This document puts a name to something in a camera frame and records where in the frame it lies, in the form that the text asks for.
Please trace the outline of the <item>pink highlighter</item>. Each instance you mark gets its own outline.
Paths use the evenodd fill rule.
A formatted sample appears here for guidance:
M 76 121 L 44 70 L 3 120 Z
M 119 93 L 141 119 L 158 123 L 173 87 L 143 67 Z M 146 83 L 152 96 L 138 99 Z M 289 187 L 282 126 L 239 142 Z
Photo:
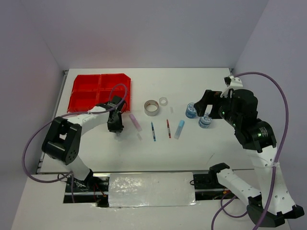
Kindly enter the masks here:
M 136 119 L 136 117 L 133 114 L 129 114 L 129 118 L 131 119 L 132 123 L 134 124 L 135 128 L 137 129 L 138 132 L 142 131 L 142 128 Z

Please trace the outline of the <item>blue highlighter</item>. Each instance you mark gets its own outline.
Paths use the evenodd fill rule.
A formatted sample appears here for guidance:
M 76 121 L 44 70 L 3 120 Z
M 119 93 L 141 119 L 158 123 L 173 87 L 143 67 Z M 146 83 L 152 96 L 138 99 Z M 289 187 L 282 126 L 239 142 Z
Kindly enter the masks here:
M 175 139 L 179 139 L 180 134 L 182 132 L 182 129 L 184 127 L 184 124 L 185 124 L 185 121 L 184 120 L 180 120 L 180 122 L 178 124 L 178 127 L 177 127 L 177 130 L 176 130 L 175 135 L 174 135 Z

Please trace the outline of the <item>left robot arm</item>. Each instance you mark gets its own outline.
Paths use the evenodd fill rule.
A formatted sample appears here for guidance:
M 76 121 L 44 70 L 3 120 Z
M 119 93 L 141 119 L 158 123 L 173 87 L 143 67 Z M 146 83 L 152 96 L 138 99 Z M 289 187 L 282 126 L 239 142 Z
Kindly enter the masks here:
M 101 183 L 79 157 L 81 137 L 95 127 L 107 124 L 108 131 L 120 134 L 123 129 L 122 110 L 126 101 L 114 96 L 106 103 L 99 103 L 87 112 L 69 115 L 69 118 L 56 117 L 51 122 L 42 144 L 42 151 L 49 157 L 60 161 L 72 172 L 71 182 L 83 191 L 89 191 Z

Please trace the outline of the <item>blue pen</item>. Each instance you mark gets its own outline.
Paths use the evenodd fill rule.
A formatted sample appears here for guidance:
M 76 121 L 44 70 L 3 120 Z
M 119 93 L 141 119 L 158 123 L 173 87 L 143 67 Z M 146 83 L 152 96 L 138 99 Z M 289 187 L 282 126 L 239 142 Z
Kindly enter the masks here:
M 154 130 L 153 122 L 151 122 L 151 129 L 152 129 L 153 140 L 154 140 L 154 142 L 156 142 L 156 136 L 155 136 L 155 130 Z

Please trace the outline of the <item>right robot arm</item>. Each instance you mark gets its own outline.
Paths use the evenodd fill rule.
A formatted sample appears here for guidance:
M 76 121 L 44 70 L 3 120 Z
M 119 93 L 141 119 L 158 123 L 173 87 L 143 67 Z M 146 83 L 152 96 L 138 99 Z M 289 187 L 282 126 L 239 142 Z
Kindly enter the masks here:
M 247 208 L 247 214 L 257 227 L 276 228 L 287 219 L 303 216 L 304 209 L 291 198 L 283 179 L 280 165 L 276 163 L 277 142 L 272 127 L 259 119 L 258 99 L 245 89 L 222 92 L 206 90 L 195 103 L 197 115 L 212 106 L 210 117 L 223 119 L 235 131 L 235 137 L 247 151 L 259 183 L 259 189 L 249 185 L 225 163 L 209 168 L 209 184 L 229 189 Z

